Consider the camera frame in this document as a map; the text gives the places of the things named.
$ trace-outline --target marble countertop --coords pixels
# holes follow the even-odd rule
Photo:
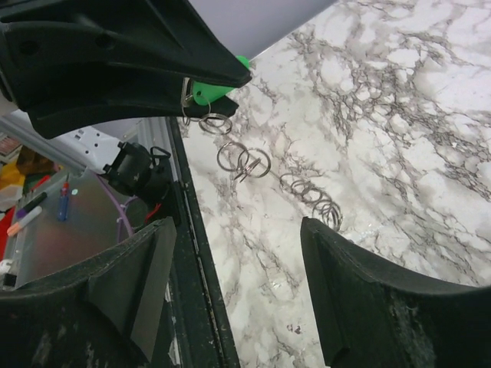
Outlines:
[[[339,204],[340,233],[447,281],[491,282],[491,3],[342,1],[257,57],[228,136],[183,127],[243,366],[323,366],[294,173]],[[216,163],[235,140],[261,179]]]

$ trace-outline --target red wire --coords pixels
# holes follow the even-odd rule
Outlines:
[[[31,191],[34,189],[37,189],[43,184],[44,182],[47,182],[51,177],[49,175],[43,176],[41,180],[38,181],[38,183],[32,187]]]
[[[157,211],[160,209],[160,206],[161,204],[159,203],[158,205],[155,206],[155,209],[153,209],[152,212],[150,212],[147,217],[145,218],[145,222],[147,222],[148,220],[150,220],[152,218],[153,215],[155,215],[157,213]]]

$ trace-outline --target metal key ring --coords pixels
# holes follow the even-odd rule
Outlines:
[[[247,162],[249,161],[249,151],[247,150],[247,147],[244,146],[242,143],[239,143],[239,142],[228,142],[226,144],[224,144],[223,146],[220,147],[220,149],[218,150],[218,153],[216,154],[216,162],[218,163],[218,166],[220,166],[221,169],[225,170],[225,171],[228,171],[230,173],[232,172],[236,172],[238,169],[239,169],[239,163],[237,163],[237,167],[236,168],[233,168],[233,167],[225,167],[223,164],[222,164],[222,161],[220,160],[220,155],[222,154],[223,150],[227,147],[231,147],[231,146],[235,146],[235,147],[238,147],[242,150],[242,152],[240,153],[240,155],[242,155],[243,153],[247,153],[247,160],[245,161],[245,164],[247,164]]]
[[[303,190],[299,192],[297,190],[298,187],[303,188]],[[290,189],[294,195],[297,195],[300,198],[302,198],[303,203],[306,204],[317,203],[320,200],[322,200],[324,197],[324,193],[308,180],[303,180],[303,179],[295,180],[290,185]],[[309,194],[310,192],[318,193],[318,198],[307,199],[306,195]]]
[[[269,158],[268,154],[263,151],[262,149],[259,149],[259,148],[249,148],[249,149],[246,149],[246,151],[244,152],[241,152],[240,155],[239,155],[239,158],[238,158],[238,165],[239,165],[239,168],[240,169],[244,169],[244,165],[247,165],[247,161],[249,161],[249,156],[250,156],[250,153],[251,151],[256,151],[258,153],[261,153],[265,158],[266,158],[266,169],[264,172],[262,172],[260,175],[253,175],[251,173],[248,174],[248,176],[251,176],[252,178],[262,178],[263,176],[266,176],[266,174],[268,174],[270,171],[271,171],[271,159]],[[248,159],[245,161],[245,163],[242,163],[242,155],[244,153],[247,153],[248,154]]]
[[[339,232],[343,223],[341,208],[336,202],[322,200],[315,204],[312,209],[312,217],[315,218],[319,214],[320,219],[334,231]]]
[[[188,117],[186,115],[186,111],[184,110],[184,107],[190,107],[192,105],[192,102],[194,101],[193,99],[193,94],[186,94],[187,93],[187,84],[189,83],[189,78],[184,78],[183,80],[183,89],[181,90],[181,112],[183,113],[183,117],[186,118],[184,120],[184,125],[187,127],[191,123],[191,120],[194,119],[192,117]],[[212,104],[209,102],[209,100],[201,96],[206,100],[208,103],[208,113],[206,115],[210,115],[212,112]]]
[[[243,169],[238,170],[239,173],[233,179],[234,180],[237,180],[238,178],[240,178],[241,176],[243,176],[242,179],[240,179],[240,181],[239,181],[239,182],[243,182],[244,180],[246,180],[246,178],[248,176],[251,176],[251,171],[253,171],[255,169],[255,167],[258,164],[260,164],[260,162],[261,162],[261,159],[255,159],[250,164],[248,164],[247,166],[245,166]]]
[[[292,174],[292,173],[286,173],[286,174],[283,174],[279,177],[279,184],[280,186],[286,190],[286,191],[289,191],[291,192],[292,191],[292,184],[291,183],[287,183],[286,180],[285,180],[285,177],[287,176],[291,176],[293,179],[296,179],[298,178],[297,180],[304,180],[299,174]]]
[[[221,120],[222,124],[221,125],[216,125],[213,123],[209,122],[209,119],[217,119]],[[224,131],[216,131],[216,130],[211,130],[209,127],[219,129],[223,127],[226,123],[229,125],[226,127]],[[201,119],[199,119],[199,127],[204,130],[207,133],[214,134],[216,136],[224,136],[232,131],[232,121],[229,119],[229,117],[221,114],[221,113],[208,113],[207,115],[203,116]]]

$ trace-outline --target gray marble veining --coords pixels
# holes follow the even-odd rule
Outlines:
[[[407,268],[491,282],[491,3],[345,1],[254,60],[227,137],[183,131],[243,366],[323,366],[294,173],[339,203],[346,238]],[[272,172],[238,184],[229,140]]]

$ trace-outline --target chain of key rings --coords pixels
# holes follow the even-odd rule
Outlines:
[[[335,232],[339,232],[343,223],[341,208],[326,192],[322,191],[307,179],[296,174],[287,173],[279,178],[280,186],[286,192],[299,198],[303,203],[312,207],[312,216],[319,219]]]
[[[191,124],[191,121],[197,120],[199,128],[201,128],[201,130],[203,130],[204,132],[216,136],[225,136],[226,134],[230,133],[233,127],[232,121],[230,120],[229,117],[222,115],[221,113],[212,113],[211,112],[212,106],[209,101],[207,101],[208,102],[207,114],[203,115],[200,118],[191,118],[186,115],[185,108],[188,107],[193,100],[193,95],[187,93],[188,83],[189,83],[189,78],[184,78],[183,90],[181,92],[181,110],[183,112],[184,125],[189,126]],[[231,148],[235,148],[236,150],[239,150],[237,152],[238,153],[237,162],[235,165],[230,164],[230,166],[227,166],[223,163],[222,158],[226,156],[225,151]],[[258,154],[260,157],[253,158],[251,153]],[[260,164],[263,162],[263,159],[266,162],[265,169],[258,174],[257,173],[258,170],[256,170],[256,168],[259,168]],[[216,154],[216,162],[218,163],[221,169],[229,173],[236,173],[236,176],[234,176],[233,179],[234,180],[240,179],[239,182],[243,182],[248,177],[262,178],[263,176],[266,176],[266,174],[268,174],[271,171],[271,158],[265,151],[259,148],[247,148],[242,143],[233,142],[233,141],[225,143],[219,148],[218,153]]]

